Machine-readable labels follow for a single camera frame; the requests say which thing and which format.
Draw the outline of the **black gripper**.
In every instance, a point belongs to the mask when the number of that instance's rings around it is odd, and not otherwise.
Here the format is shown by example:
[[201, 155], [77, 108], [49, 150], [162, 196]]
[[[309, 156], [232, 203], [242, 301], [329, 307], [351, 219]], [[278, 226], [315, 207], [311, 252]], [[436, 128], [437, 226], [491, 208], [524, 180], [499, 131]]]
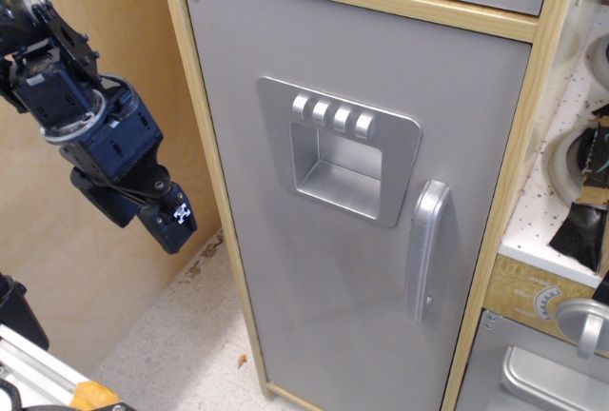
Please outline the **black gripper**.
[[116, 225], [137, 215], [167, 254], [177, 254], [198, 226], [185, 192], [158, 163], [163, 133], [126, 79], [104, 78], [100, 93], [94, 125], [60, 145], [73, 165], [70, 181]]

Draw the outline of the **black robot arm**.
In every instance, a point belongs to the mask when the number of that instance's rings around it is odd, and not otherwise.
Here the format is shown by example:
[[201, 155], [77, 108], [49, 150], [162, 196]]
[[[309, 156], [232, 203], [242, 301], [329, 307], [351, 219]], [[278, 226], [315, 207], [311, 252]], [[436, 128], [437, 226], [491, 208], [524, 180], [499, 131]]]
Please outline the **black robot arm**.
[[163, 133], [134, 87], [100, 74], [88, 37], [50, 0], [1, 0], [1, 95], [30, 114], [73, 169], [71, 183], [120, 227], [138, 218], [168, 254], [197, 224], [157, 160]]

